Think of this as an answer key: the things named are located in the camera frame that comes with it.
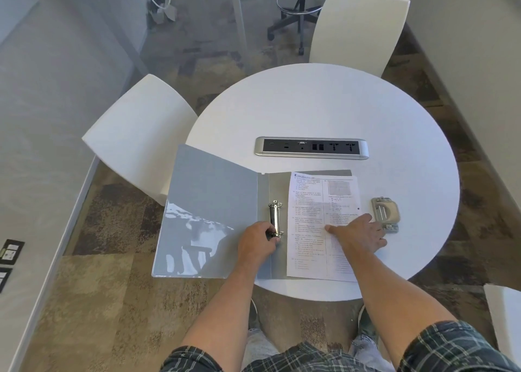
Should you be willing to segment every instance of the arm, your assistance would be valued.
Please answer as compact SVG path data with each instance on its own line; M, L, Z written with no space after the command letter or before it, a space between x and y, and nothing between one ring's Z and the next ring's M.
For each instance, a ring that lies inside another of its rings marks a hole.
M267 230L275 228L269 222L257 222L244 231L235 268L181 343L204 350L225 372L241 368L255 276L279 241L278 237L268 241Z
M364 214L347 226L327 225L339 240L360 286L365 307L394 367L416 336L439 321L456 321L432 296L385 266L374 252L384 247L381 225Z

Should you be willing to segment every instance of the person's left hand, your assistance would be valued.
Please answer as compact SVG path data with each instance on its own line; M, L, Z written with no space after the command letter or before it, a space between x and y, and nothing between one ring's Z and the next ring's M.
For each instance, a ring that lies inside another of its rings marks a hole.
M259 221L250 225L239 240L237 264L250 265L255 271L271 255L280 242L279 237L266 238L266 231L274 232L269 222Z

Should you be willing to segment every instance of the person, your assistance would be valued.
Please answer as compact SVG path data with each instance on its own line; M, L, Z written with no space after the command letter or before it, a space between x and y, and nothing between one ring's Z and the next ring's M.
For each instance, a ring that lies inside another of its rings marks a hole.
M230 276L196 318L181 347L161 372L311 371L516 371L469 324L458 321L432 296L398 276L374 252L386 246L381 225L364 214L347 226L325 230L339 241L360 285L364 307L358 336L348 352L323 353L307 343L280 353L264 336L251 296L257 270L275 251L268 222L248 227ZM381 337L391 363L377 350Z

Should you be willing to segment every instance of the binder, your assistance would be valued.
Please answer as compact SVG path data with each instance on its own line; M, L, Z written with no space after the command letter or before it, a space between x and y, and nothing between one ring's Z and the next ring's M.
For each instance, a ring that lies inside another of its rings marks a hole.
M302 172L351 176L351 170ZM161 223L152 276L226 278L237 261L237 244L256 221L270 221L269 205L280 208L280 230L288 225L291 172L257 173L188 145L179 145ZM257 273L257 279L286 275L287 234Z

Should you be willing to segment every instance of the plaid shirt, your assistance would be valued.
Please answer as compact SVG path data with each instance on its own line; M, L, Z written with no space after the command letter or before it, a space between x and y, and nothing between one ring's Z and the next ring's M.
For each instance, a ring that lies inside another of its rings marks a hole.
M301 343L284 353L257 360L243 372L356 372L375 371L338 350L324 353ZM413 371L516 371L521 369L493 349L469 324L447 321L425 330L408 346L399 372ZM204 351L191 346L175 349L160 372L221 372L218 363Z

